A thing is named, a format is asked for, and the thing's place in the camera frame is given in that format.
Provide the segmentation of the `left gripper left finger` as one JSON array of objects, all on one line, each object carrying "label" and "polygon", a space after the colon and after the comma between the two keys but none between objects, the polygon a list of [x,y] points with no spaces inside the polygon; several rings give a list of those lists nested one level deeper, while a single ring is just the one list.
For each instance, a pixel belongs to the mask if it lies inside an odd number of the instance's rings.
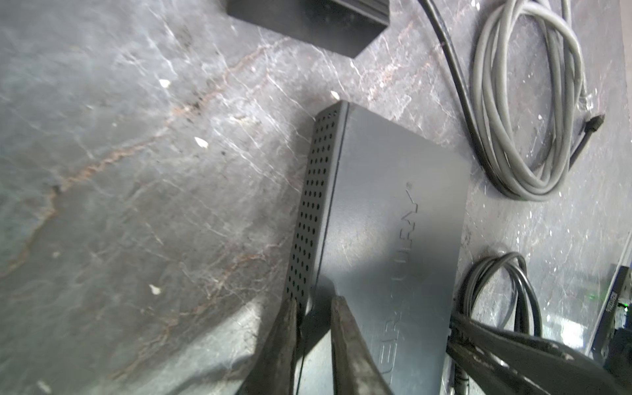
[{"label": "left gripper left finger", "polygon": [[296,300],[284,300],[263,349],[237,394],[293,394],[297,318]]}]

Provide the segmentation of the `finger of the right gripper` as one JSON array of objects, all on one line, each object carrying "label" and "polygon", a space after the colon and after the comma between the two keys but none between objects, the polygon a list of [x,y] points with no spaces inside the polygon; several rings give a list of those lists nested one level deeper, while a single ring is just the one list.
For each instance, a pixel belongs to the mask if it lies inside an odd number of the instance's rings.
[{"label": "finger of the right gripper", "polygon": [[559,342],[481,324],[453,314],[449,342],[493,358],[538,388],[538,394],[621,394],[622,386],[595,361]]},{"label": "finger of the right gripper", "polygon": [[538,388],[475,347],[449,342],[447,352],[454,362],[455,394],[469,394],[474,380],[485,394],[538,394]]}]

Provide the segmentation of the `dark grey network switch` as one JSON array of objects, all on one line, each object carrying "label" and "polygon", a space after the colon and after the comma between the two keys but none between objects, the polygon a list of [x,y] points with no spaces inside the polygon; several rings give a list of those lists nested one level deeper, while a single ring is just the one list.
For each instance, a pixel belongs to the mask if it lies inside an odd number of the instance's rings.
[{"label": "dark grey network switch", "polygon": [[317,115],[284,286],[301,326],[296,393],[333,391],[334,296],[394,393],[439,393],[469,175],[462,156],[360,105]]}]

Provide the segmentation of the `ribbed black network switch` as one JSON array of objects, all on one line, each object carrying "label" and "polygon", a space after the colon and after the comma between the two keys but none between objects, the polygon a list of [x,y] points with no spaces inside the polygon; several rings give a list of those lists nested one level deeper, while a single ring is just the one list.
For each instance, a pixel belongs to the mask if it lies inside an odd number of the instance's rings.
[{"label": "ribbed black network switch", "polygon": [[354,59],[390,24],[383,0],[233,0],[241,21]]}]

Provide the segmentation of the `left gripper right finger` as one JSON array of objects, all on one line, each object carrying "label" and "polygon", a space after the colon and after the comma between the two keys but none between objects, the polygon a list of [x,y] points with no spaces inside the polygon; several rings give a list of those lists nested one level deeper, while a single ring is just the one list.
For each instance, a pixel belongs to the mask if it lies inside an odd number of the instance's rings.
[{"label": "left gripper right finger", "polygon": [[332,299],[330,324],[334,393],[392,394],[342,296]]}]

